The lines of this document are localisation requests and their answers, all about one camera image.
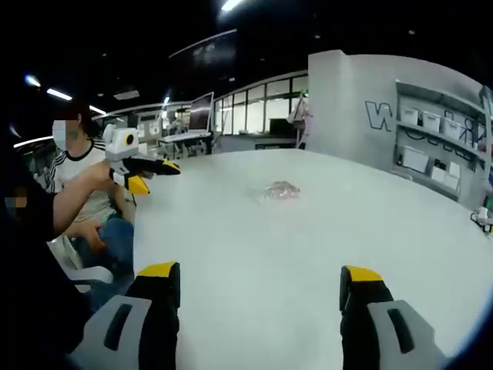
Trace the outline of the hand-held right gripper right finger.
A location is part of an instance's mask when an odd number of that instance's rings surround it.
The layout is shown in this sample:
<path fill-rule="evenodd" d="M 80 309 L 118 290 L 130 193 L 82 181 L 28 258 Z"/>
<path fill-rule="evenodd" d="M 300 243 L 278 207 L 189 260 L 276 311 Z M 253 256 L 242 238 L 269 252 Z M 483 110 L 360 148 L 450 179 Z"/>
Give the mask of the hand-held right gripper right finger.
<path fill-rule="evenodd" d="M 442 369 L 448 362 L 431 325 L 395 300 L 375 271 L 341 268 L 340 313 L 344 369 Z"/>

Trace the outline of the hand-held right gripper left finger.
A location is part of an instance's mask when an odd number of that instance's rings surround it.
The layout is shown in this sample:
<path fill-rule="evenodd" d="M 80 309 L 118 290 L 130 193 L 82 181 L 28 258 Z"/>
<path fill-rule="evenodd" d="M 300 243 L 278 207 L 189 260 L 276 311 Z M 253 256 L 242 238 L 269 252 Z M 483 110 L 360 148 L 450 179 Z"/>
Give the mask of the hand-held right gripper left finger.
<path fill-rule="evenodd" d="M 88 320 L 70 361 L 78 369 L 174 369 L 179 307 L 179 263 L 150 265 Z"/>

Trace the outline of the person's left hand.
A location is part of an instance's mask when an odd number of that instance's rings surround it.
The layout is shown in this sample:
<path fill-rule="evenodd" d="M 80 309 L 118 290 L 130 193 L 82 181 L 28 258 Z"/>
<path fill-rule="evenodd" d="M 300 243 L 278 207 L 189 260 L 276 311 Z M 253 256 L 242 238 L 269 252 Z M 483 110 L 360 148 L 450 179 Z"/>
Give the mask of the person's left hand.
<path fill-rule="evenodd" d="M 88 170 L 93 186 L 96 189 L 107 189 L 115 185 L 115 182 L 110 176 L 111 166 L 107 160 L 93 164 Z"/>

